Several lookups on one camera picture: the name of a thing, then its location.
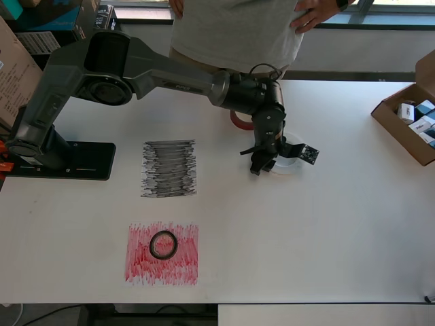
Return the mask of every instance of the red scribbled square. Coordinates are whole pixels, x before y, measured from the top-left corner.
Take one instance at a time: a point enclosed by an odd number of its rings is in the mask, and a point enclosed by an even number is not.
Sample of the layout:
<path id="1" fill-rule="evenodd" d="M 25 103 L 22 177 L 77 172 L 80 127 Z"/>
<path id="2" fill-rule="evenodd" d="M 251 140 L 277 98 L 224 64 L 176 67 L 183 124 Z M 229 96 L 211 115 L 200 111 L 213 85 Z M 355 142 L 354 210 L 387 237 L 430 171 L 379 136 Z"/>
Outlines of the red scribbled square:
<path id="1" fill-rule="evenodd" d="M 177 252 L 168 260 L 153 257 L 150 241 L 159 231 L 176 237 Z M 195 285 L 198 282 L 198 226 L 156 222 L 132 223 L 128 231 L 124 280 L 130 285 Z"/>

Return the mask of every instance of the white t-shirt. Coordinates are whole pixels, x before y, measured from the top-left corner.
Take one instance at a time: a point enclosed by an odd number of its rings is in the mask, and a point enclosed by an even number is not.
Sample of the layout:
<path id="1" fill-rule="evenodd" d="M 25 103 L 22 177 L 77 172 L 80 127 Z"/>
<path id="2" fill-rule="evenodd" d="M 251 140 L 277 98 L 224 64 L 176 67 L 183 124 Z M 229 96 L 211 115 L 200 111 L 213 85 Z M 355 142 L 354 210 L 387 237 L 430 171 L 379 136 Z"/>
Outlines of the white t-shirt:
<path id="1" fill-rule="evenodd" d="M 172 46 L 189 58 L 244 73 L 259 64 L 278 69 L 293 62 L 301 34 L 290 23 L 298 0 L 184 0 L 175 19 Z M 257 73 L 268 67 L 258 67 Z"/>

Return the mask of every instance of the black cable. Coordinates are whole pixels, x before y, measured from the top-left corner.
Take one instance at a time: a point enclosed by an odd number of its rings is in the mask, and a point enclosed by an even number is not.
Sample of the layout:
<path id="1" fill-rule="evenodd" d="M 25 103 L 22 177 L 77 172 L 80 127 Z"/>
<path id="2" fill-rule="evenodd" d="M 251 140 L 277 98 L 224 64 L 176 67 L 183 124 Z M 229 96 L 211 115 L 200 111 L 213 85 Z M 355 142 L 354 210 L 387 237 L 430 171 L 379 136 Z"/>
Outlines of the black cable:
<path id="1" fill-rule="evenodd" d="M 188 313 L 189 313 L 186 309 L 184 309 L 184 308 L 181 307 L 181 306 L 177 306 L 176 304 L 167 304 L 166 306 L 163 306 L 162 308 L 158 309 L 158 310 L 156 311 L 156 314 L 158 314 L 160 311 L 162 311 L 162 310 L 164 310 L 164 309 L 166 309 L 166 308 L 169 308 L 169 307 L 180 309 L 180 310 L 181 310 L 182 312 L 184 312 L 185 314 L 188 314 Z"/>
<path id="2" fill-rule="evenodd" d="M 38 318 L 36 318 L 36 319 L 33 319 L 32 321 L 28 321 L 27 323 L 25 323 L 25 324 L 22 325 L 22 326 L 27 326 L 27 325 L 33 324 L 35 321 L 39 321 L 39 320 L 41 320 L 41 319 L 44 319 L 44 318 L 46 318 L 46 317 L 48 317 L 48 316 L 50 316 L 50 315 L 52 315 L 52 314 L 55 314 L 56 312 L 59 312 L 59 311 L 62 311 L 62 310 L 66 310 L 66 309 L 78 308 L 78 307 L 81 307 L 81 306 L 83 306 L 83 304 L 76 304 L 76 305 L 74 305 L 74 306 L 63 307 L 63 308 L 60 308 L 60 309 L 54 310 L 54 311 L 49 312 L 49 313 L 47 313 L 47 314 L 45 314 L 45 315 L 43 315 L 43 316 L 40 316 L 40 317 L 38 317 Z"/>
<path id="3" fill-rule="evenodd" d="M 248 77 L 252 75 L 252 72 L 255 70 L 255 68 L 260 67 L 260 66 L 268 66 L 268 67 L 273 69 L 273 71 L 277 74 L 277 76 L 275 78 L 272 78 L 274 82 L 277 81 L 278 78 L 281 77 L 282 72 L 280 72 L 279 69 L 277 69 L 276 67 L 274 67 L 268 63 L 259 63 L 258 65 L 253 66 L 251 71 L 248 73 Z"/>

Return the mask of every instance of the open cardboard box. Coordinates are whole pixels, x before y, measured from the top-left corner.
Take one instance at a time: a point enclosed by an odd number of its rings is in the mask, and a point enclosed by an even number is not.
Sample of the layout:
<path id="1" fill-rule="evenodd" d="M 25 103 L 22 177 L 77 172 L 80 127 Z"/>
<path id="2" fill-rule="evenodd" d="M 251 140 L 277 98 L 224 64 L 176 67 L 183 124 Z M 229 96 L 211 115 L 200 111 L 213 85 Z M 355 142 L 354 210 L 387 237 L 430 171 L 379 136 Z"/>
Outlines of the open cardboard box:
<path id="1" fill-rule="evenodd" d="M 417 104 L 429 100 L 435 104 L 435 51 L 415 65 L 415 84 L 386 98 L 372 112 L 378 121 L 423 166 L 435 160 L 435 149 L 420 138 L 396 115 L 404 101 Z"/>

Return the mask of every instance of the tape roll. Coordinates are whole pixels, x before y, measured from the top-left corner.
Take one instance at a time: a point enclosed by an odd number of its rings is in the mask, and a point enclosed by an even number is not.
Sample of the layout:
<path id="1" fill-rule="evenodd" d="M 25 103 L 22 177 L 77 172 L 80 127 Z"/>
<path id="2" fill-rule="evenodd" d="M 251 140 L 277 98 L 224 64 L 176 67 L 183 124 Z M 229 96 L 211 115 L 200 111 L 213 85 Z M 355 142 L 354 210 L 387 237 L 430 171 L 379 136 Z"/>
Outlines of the tape roll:
<path id="1" fill-rule="evenodd" d="M 177 238 L 170 231 L 159 231 L 151 238 L 150 253 L 156 259 L 167 260 L 172 258 L 177 249 Z"/>

